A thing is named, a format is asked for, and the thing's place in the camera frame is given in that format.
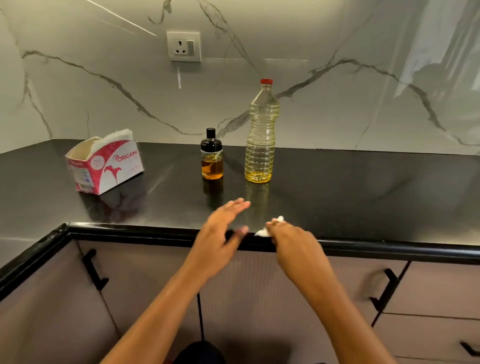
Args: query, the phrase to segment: electrical outlet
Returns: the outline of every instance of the electrical outlet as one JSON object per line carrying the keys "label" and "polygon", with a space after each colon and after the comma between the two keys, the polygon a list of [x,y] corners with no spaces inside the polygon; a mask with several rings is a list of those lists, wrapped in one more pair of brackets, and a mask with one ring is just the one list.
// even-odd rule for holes
{"label": "electrical outlet", "polygon": [[171,61],[201,62],[200,33],[167,32],[168,57]]}

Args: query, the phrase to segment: tissue box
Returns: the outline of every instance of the tissue box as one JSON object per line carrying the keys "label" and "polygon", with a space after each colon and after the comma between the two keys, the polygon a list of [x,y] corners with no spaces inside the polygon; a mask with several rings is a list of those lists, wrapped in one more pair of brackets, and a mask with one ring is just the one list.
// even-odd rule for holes
{"label": "tissue box", "polygon": [[77,144],[65,156],[77,191],[102,194],[144,170],[128,129]]}

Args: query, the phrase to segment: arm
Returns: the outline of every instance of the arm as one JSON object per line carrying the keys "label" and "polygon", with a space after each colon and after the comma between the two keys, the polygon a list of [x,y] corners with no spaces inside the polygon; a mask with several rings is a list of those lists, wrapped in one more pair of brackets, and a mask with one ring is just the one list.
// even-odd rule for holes
{"label": "arm", "polygon": [[267,229],[280,266],[322,322],[340,364],[396,364],[347,296],[312,233],[275,219]]}
{"label": "arm", "polygon": [[225,242],[228,224],[249,206],[239,198],[210,215],[182,267],[101,364],[163,363],[190,302],[229,263],[247,233],[244,226]]}

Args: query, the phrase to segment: kitchen counter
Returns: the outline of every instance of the kitchen counter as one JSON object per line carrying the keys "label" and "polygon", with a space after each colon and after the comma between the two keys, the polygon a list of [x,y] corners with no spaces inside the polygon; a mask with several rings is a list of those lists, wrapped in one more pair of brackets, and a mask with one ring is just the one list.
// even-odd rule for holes
{"label": "kitchen counter", "polygon": [[[337,255],[480,257],[478,156],[278,148],[271,182],[253,184],[243,177],[243,147],[226,146],[224,178],[205,181],[197,145],[140,143],[145,172],[94,196],[75,191],[67,170],[63,156],[76,143],[0,155],[0,266],[64,222],[83,238],[173,234],[191,244],[207,216],[237,197],[252,207],[232,227],[256,231],[284,215]],[[242,249],[273,246],[249,236]]]}

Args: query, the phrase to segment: cabinet handle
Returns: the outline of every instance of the cabinet handle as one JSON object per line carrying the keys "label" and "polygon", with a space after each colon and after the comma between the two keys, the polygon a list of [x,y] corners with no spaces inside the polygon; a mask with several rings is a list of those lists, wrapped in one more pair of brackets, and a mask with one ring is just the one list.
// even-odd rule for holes
{"label": "cabinet handle", "polygon": [[473,350],[473,348],[470,345],[468,345],[466,342],[461,341],[460,345],[463,346],[463,348],[467,351],[467,353],[470,354],[470,356],[480,356],[480,352]]}
{"label": "cabinet handle", "polygon": [[82,263],[84,264],[88,275],[92,279],[93,284],[95,284],[95,288],[101,291],[103,287],[105,287],[105,285],[107,284],[108,278],[100,278],[100,276],[96,272],[95,267],[93,266],[93,263],[92,263],[92,258],[95,255],[96,255],[96,250],[90,249],[88,253],[82,257]]}
{"label": "cabinet handle", "polygon": [[379,299],[375,297],[370,297],[370,301],[373,303],[373,306],[378,312],[383,312],[385,307],[387,307],[388,301],[390,301],[393,293],[395,292],[398,284],[400,283],[400,280],[390,268],[385,269],[384,272],[389,279],[389,282],[385,287],[385,291],[382,293]]}

